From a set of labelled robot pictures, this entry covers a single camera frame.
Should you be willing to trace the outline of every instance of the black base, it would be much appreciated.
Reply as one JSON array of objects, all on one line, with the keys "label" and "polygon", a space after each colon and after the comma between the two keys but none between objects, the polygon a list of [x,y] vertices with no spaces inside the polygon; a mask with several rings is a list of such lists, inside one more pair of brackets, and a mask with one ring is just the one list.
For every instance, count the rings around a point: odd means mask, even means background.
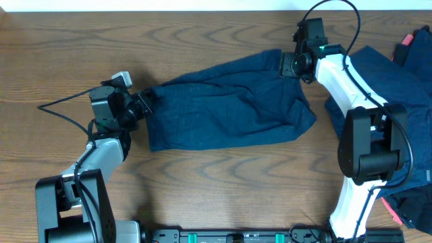
[{"label": "black base", "polygon": [[[281,231],[183,231],[159,229],[151,232],[152,242],[147,243],[332,243],[349,242],[350,239],[331,239],[322,229],[293,229]],[[355,239],[358,243],[405,243],[401,230],[368,230]]]}]

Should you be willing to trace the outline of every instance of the green connector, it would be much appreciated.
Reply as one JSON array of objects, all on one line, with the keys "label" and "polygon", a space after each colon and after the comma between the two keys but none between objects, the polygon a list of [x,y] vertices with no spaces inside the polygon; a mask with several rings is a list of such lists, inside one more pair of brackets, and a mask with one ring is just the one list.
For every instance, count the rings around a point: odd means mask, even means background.
[{"label": "green connector", "polygon": [[276,234],[276,243],[285,243],[285,235]]},{"label": "green connector", "polygon": [[198,243],[198,236],[196,234],[189,234],[188,243]]}]

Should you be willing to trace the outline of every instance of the wooden table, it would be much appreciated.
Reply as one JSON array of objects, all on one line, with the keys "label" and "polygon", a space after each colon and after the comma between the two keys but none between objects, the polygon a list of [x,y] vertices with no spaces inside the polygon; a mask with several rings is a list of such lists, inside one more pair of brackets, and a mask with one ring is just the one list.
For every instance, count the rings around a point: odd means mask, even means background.
[{"label": "wooden table", "polygon": [[[135,90],[267,49],[293,50],[304,11],[11,13],[0,29],[0,242],[36,242],[34,185],[69,167],[85,135],[36,106],[129,71]],[[362,11],[353,51],[370,45],[391,57],[404,35],[431,23],[427,11]],[[348,46],[352,11],[314,11],[332,43]],[[116,219],[183,228],[322,225],[342,186],[338,140],[324,109],[329,93],[303,85],[318,121],[295,142],[214,151],[150,153],[145,128],[107,184]],[[57,105],[81,124],[87,96]],[[369,227],[398,227],[377,201]],[[431,242],[415,229],[407,242]]]}]

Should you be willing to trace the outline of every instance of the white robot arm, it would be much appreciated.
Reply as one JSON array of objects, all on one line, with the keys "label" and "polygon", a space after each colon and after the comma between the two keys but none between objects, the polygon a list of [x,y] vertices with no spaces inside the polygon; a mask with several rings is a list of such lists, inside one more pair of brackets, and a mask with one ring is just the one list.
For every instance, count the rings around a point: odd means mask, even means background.
[{"label": "white robot arm", "polygon": [[[357,107],[364,107],[366,109],[376,108],[377,106],[370,102],[370,100],[366,99],[361,91],[351,82],[345,70],[342,68],[342,58],[342,54],[334,54],[319,59],[315,71],[317,81],[330,92],[344,114],[344,117],[346,117],[348,110]],[[346,64],[348,65],[346,68],[350,69],[350,73],[363,89],[369,92],[371,96],[382,105],[387,103],[385,99],[376,94],[366,84],[352,66],[349,57],[346,58]],[[357,220],[360,217],[363,205],[367,200],[369,190],[373,186],[384,186],[385,184],[385,181],[373,180],[358,186],[354,183],[352,178],[344,176],[344,185],[342,186],[339,201],[337,202],[335,211],[330,216],[331,228],[338,238],[346,239],[353,236]],[[372,195],[367,205],[356,237],[359,237],[366,232],[366,220],[371,212],[372,205],[378,192],[379,190],[374,191],[374,195]]]}]

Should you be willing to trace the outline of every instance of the denim fabric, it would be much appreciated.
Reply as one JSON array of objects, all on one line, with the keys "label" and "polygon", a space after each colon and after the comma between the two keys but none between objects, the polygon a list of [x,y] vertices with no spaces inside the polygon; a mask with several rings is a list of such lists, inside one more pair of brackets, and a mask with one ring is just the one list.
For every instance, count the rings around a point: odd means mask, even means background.
[{"label": "denim fabric", "polygon": [[151,88],[150,148],[205,150],[292,141],[315,122],[299,79],[278,74],[280,50],[185,74]]}]

